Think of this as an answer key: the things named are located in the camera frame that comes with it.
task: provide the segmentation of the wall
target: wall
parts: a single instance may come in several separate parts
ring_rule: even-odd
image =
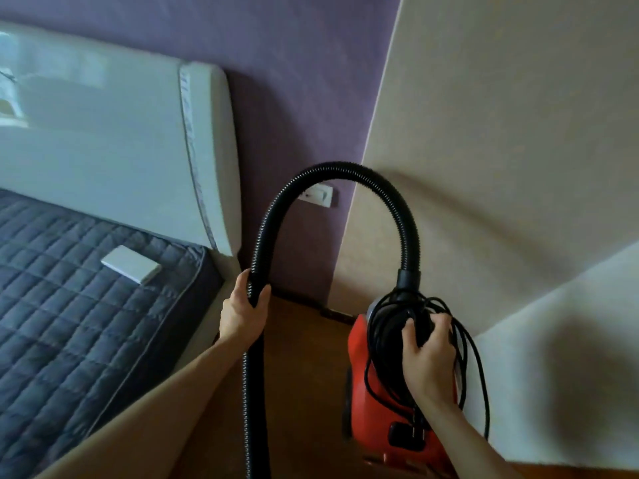
[[[476,339],[506,459],[639,470],[639,243]],[[466,415],[484,412],[470,374]]]
[[[0,0],[0,18],[189,60],[228,74],[250,261],[268,204],[308,165],[360,161],[399,0]],[[325,301],[353,188],[297,202],[272,281]]]
[[[639,239],[639,0],[403,0],[364,164],[422,240],[422,290],[474,333]],[[328,305],[394,285],[357,188]]]

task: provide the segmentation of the forearm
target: forearm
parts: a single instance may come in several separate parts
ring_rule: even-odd
[[[43,473],[43,478],[167,477],[245,346],[220,340]]]
[[[423,400],[418,404],[460,479],[522,479],[468,423],[456,404],[431,406]]]

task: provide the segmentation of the bed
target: bed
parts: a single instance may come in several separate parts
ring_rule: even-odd
[[[0,23],[0,476],[37,474],[210,346],[239,272],[226,77]],[[161,264],[144,285],[100,260]]]

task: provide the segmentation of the vacuum cleaner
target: vacuum cleaner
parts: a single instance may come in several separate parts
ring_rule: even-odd
[[[386,178],[362,165],[335,161],[307,168],[289,181],[270,204],[260,226],[248,282],[249,301],[256,306],[260,291],[267,284],[277,234],[289,207],[312,185],[332,179],[355,181],[378,195],[391,212],[401,240],[401,266],[395,288],[374,303],[366,315],[357,317],[348,337],[351,366],[346,377],[342,435],[359,443],[368,462],[452,475],[450,460],[404,382],[401,338],[401,330],[411,317],[417,344],[422,346],[433,330],[430,314],[451,311],[441,299],[419,292],[417,226],[404,198]],[[466,401],[468,344],[475,355],[486,411],[484,437],[488,438],[490,410],[479,352],[468,331],[455,318],[450,338],[457,352],[455,365],[460,379],[454,396],[461,409]],[[246,477],[270,479],[263,335],[242,358],[242,413]]]

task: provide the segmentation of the wooden floor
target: wooden floor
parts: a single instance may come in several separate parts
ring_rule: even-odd
[[[278,479],[417,477],[366,466],[341,438],[349,327],[274,298],[267,324],[265,380],[272,475]],[[172,479],[241,479],[244,446],[236,366],[199,422]],[[518,466],[527,478],[638,479],[639,474]]]

